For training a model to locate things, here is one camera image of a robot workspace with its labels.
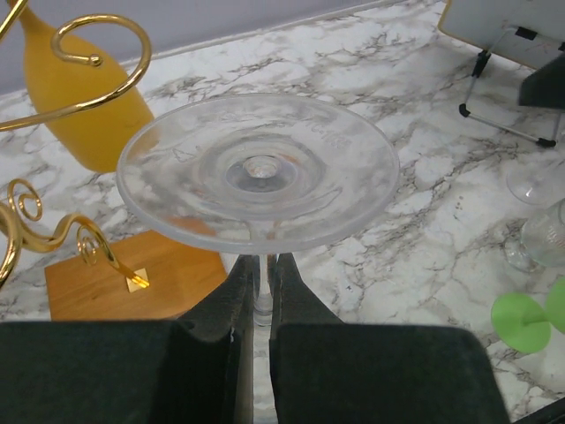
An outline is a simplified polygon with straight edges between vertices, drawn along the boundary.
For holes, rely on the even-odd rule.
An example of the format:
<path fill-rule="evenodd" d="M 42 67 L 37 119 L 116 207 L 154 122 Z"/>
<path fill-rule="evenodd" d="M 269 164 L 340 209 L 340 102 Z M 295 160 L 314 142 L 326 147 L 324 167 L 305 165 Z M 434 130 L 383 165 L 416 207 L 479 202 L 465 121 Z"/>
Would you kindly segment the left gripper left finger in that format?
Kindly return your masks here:
<path fill-rule="evenodd" d="M 176 319 L 3 323 L 2 422 L 251 422 L 251 270 Z"/>

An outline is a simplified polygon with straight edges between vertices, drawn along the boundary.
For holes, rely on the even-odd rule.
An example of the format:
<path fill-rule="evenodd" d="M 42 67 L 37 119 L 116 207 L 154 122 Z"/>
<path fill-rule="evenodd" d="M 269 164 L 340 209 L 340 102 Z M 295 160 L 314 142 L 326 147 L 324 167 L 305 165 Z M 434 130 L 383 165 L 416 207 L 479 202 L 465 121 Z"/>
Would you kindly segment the green plastic wine glass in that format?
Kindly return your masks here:
<path fill-rule="evenodd" d="M 491 323 L 509 347 L 522 353 L 540 352 L 549 344 L 552 329 L 564 333 L 564 278 L 553 284 L 544 306 L 523 293 L 501 295 L 491 308 Z"/>

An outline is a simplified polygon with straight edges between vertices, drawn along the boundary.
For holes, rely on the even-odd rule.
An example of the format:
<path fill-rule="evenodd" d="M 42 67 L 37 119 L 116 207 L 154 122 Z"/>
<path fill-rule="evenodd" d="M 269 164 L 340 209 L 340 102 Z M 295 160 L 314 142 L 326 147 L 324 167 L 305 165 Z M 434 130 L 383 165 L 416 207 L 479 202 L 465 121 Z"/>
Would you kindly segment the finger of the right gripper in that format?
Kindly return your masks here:
<path fill-rule="evenodd" d="M 565 106 L 565 57 L 560 55 L 521 83 L 518 104 L 525 107 L 563 109 Z"/>

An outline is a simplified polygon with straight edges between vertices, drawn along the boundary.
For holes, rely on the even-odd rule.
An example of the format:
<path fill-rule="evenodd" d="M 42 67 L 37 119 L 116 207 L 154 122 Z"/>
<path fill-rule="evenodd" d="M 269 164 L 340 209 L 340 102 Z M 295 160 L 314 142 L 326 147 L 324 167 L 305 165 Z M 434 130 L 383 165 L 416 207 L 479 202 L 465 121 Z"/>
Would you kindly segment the small whiteboard on stand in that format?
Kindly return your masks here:
<path fill-rule="evenodd" d="M 561 119 L 553 135 L 539 138 L 498 124 L 470 111 L 467 103 L 491 56 L 538 70 L 564 54 L 563 1 L 447 1 L 438 29 L 460 42 L 479 48 L 471 84 L 462 103 L 461 116 L 514 134 L 541 148 L 554 148 Z"/>

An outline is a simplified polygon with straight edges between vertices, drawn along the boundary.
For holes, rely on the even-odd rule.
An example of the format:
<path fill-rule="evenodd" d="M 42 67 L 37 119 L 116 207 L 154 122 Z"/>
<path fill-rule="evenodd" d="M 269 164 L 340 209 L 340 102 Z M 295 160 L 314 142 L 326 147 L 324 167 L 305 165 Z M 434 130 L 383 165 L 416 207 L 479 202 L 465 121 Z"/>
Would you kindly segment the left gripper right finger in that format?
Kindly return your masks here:
<path fill-rule="evenodd" d="M 270 374 L 281 423 L 506 423 L 484 348 L 468 330 L 342 322 L 291 254 L 275 272 Z"/>

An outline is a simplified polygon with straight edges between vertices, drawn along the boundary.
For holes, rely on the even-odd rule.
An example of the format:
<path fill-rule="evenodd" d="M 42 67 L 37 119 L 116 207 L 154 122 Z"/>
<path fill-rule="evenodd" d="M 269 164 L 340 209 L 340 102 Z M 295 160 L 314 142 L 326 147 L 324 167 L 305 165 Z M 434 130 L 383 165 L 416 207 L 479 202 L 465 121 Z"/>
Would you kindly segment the clear stemmed glass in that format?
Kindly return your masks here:
<path fill-rule="evenodd" d="M 509 265 L 525 273 L 564 266 L 564 199 L 536 212 L 516 236 L 507 238 Z"/>

